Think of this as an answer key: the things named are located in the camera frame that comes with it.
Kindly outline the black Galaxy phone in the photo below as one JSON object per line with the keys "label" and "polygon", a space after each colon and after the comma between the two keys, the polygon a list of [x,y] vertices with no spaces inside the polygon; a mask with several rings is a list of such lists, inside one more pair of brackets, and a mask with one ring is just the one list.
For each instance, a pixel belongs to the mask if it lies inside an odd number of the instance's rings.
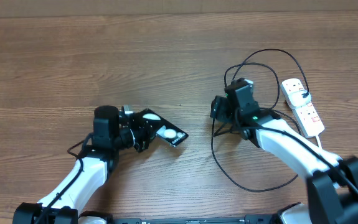
{"label": "black Galaxy phone", "polygon": [[140,117],[152,127],[152,135],[158,136],[172,147],[177,147],[189,135],[150,109],[140,112]]}

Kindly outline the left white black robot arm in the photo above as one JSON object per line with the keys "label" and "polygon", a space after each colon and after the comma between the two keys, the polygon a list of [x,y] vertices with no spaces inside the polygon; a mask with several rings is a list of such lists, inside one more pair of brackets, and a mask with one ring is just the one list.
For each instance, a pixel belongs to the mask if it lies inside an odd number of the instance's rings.
{"label": "left white black robot arm", "polygon": [[93,131],[78,142],[81,150],[73,155],[70,173],[37,203],[20,204],[13,222],[80,223],[84,206],[116,169],[120,151],[146,150],[162,126],[162,118],[150,109],[134,113],[115,106],[97,107]]}

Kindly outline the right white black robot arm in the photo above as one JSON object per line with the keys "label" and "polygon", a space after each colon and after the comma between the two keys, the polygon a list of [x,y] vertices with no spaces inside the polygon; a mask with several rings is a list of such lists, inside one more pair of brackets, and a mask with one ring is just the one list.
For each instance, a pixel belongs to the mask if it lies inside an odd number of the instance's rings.
{"label": "right white black robot arm", "polygon": [[272,223],[358,223],[358,157],[342,159],[327,152],[295,132],[276,111],[260,108],[250,80],[235,80],[224,91],[211,103],[211,118],[231,124],[229,133],[275,155],[306,182],[308,204],[282,209]]}

